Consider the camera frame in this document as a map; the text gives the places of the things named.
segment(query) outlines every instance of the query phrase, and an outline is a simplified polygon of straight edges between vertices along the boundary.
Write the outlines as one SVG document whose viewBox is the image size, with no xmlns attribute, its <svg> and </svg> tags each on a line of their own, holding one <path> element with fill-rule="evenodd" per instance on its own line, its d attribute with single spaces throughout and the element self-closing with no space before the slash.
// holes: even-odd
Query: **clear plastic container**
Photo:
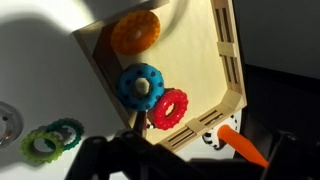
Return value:
<svg viewBox="0 0 320 180">
<path fill-rule="evenodd" d="M 17 139 L 23 130 L 23 119 L 17 109 L 0 101 L 0 149 Z"/>
</svg>

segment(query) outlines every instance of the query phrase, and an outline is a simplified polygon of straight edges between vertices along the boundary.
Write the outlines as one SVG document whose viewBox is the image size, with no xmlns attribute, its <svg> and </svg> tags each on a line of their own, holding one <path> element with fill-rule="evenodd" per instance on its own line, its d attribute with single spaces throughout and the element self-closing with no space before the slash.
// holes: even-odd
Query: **wooden tray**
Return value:
<svg viewBox="0 0 320 180">
<path fill-rule="evenodd" d="M 153 9 L 161 23 L 160 36 L 139 55 L 117 55 L 110 47 L 113 27 L 137 9 Z M 187 93 L 188 111 L 178 125 L 147 130 L 146 139 L 153 144 L 177 151 L 246 106 L 231 0 L 153 1 L 74 34 L 126 126 L 132 126 L 136 112 L 122 106 L 115 87 L 129 65 L 148 63 L 162 72 L 166 88 Z"/>
</svg>

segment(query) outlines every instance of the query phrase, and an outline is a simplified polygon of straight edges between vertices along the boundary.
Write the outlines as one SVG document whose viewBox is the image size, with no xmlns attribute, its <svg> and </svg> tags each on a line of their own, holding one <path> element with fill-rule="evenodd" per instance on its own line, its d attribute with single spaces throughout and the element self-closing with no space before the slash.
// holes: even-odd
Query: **orange carrot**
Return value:
<svg viewBox="0 0 320 180">
<path fill-rule="evenodd" d="M 219 128 L 218 137 L 232 146 L 249 162 L 264 168 L 268 167 L 268 161 L 264 159 L 255 146 L 248 139 L 231 129 L 229 125 L 223 125 Z"/>
</svg>

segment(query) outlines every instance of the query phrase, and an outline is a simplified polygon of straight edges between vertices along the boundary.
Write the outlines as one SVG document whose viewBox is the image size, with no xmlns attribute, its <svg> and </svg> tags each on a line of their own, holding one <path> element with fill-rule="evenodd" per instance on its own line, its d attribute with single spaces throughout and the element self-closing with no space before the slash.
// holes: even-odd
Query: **white table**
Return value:
<svg viewBox="0 0 320 180">
<path fill-rule="evenodd" d="M 39 167 L 30 166 L 19 152 L 26 134 L 59 118 L 81 121 L 83 138 L 101 135 L 111 139 L 124 128 L 71 32 L 141 2 L 145 0 L 127 0 L 126 4 L 114 0 L 0 2 L 0 101 L 15 106 L 25 121 L 22 135 L 0 149 L 1 179 L 65 177 L 79 145 Z M 199 140 L 180 156 L 197 156 L 193 151 L 201 156 L 231 158 L 234 153 L 229 147 L 220 154 L 210 150 Z"/>
</svg>

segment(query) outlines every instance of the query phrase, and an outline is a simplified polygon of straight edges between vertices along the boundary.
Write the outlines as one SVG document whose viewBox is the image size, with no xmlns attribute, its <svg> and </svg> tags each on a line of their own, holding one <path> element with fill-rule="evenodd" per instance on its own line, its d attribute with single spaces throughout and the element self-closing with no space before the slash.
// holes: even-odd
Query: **green gear ring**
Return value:
<svg viewBox="0 0 320 180">
<path fill-rule="evenodd" d="M 72 129 L 74 129 L 74 131 L 76 132 L 76 137 L 74 138 L 74 140 L 72 142 L 64 145 L 63 151 L 66 151 L 66 150 L 70 150 L 70 149 L 74 148 L 77 144 L 79 144 L 79 142 L 81 140 L 81 136 L 84 133 L 83 127 L 80 125 L 81 125 L 81 123 L 76 121 L 75 119 L 68 119 L 68 118 L 59 119 L 59 120 L 53 122 L 52 124 L 50 124 L 49 126 L 47 126 L 46 132 L 57 131 L 58 129 L 62 128 L 63 126 L 68 126 Z M 45 143 L 49 148 L 54 149 L 54 144 L 52 144 L 52 142 L 45 141 Z"/>
<path fill-rule="evenodd" d="M 54 145 L 54 151 L 39 152 L 34 147 L 34 141 L 39 138 L 51 142 Z M 51 163 L 51 161 L 57 160 L 58 157 L 61 156 L 63 152 L 63 143 L 59 140 L 59 136 L 54 135 L 53 132 L 32 131 L 22 140 L 20 149 L 26 158 L 35 163 Z"/>
</svg>

